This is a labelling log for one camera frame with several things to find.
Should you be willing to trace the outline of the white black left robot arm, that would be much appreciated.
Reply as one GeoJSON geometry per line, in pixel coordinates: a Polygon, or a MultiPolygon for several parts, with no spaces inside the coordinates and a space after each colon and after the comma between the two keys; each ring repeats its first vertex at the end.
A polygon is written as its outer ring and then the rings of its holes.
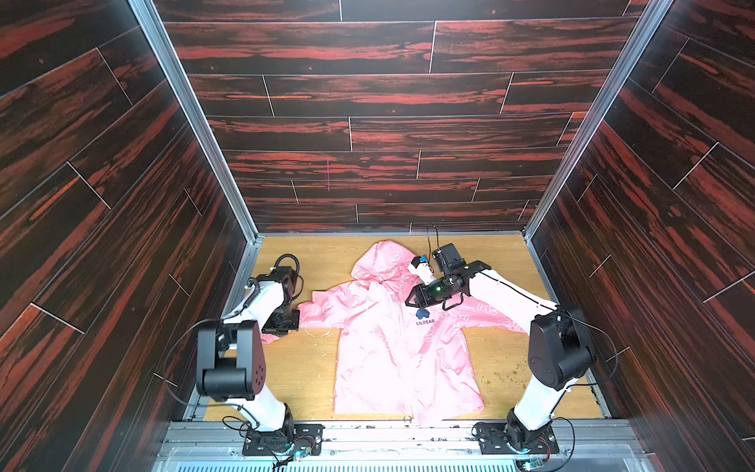
{"type": "Polygon", "coordinates": [[[248,280],[249,293],[235,309],[198,332],[197,391],[243,416],[253,455],[282,454],[295,443],[291,410],[267,387],[263,336],[299,330],[300,271],[294,255],[281,255],[267,275],[248,280]]]}

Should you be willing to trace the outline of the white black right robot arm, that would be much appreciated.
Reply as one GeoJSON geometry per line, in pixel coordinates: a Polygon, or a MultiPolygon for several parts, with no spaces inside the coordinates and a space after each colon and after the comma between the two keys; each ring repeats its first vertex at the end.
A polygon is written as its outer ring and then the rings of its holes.
{"type": "Polygon", "coordinates": [[[528,292],[483,262],[466,262],[452,244],[438,248],[432,256],[442,276],[434,277],[427,257],[411,260],[408,271],[420,277],[421,282],[409,292],[406,306],[422,313],[436,305],[449,311],[446,303],[454,298],[459,299],[452,305],[454,308],[475,299],[509,316],[529,336],[531,380],[519,403],[509,411],[505,424],[493,426],[489,433],[481,426],[477,428],[481,451],[490,454],[494,441],[502,439],[518,454],[555,452],[554,411],[596,361],[595,346],[582,312],[569,312],[528,292]]]}

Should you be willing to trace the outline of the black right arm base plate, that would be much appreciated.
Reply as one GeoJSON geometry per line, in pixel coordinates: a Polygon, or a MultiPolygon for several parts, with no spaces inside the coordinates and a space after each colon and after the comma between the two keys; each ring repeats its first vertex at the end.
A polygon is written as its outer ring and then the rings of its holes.
{"type": "Polygon", "coordinates": [[[472,428],[472,436],[483,455],[551,455],[560,452],[551,424],[530,431],[519,423],[509,426],[507,422],[478,422],[472,428]]]}

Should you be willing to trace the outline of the pink printed jacket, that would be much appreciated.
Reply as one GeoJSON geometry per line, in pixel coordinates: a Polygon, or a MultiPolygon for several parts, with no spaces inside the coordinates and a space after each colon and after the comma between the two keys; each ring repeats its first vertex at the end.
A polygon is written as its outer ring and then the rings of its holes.
{"type": "Polygon", "coordinates": [[[298,419],[501,416],[527,382],[527,337],[493,307],[468,300],[422,316],[404,301],[416,284],[414,237],[269,238],[305,279],[300,330],[267,340],[267,383],[298,419]]]}

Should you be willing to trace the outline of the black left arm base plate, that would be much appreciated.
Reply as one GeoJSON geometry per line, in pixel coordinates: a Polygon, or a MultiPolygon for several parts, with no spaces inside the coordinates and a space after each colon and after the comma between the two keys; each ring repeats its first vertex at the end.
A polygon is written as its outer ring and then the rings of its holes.
{"type": "Polygon", "coordinates": [[[274,432],[248,431],[242,448],[243,456],[303,458],[322,451],[324,425],[294,423],[274,432]]]}

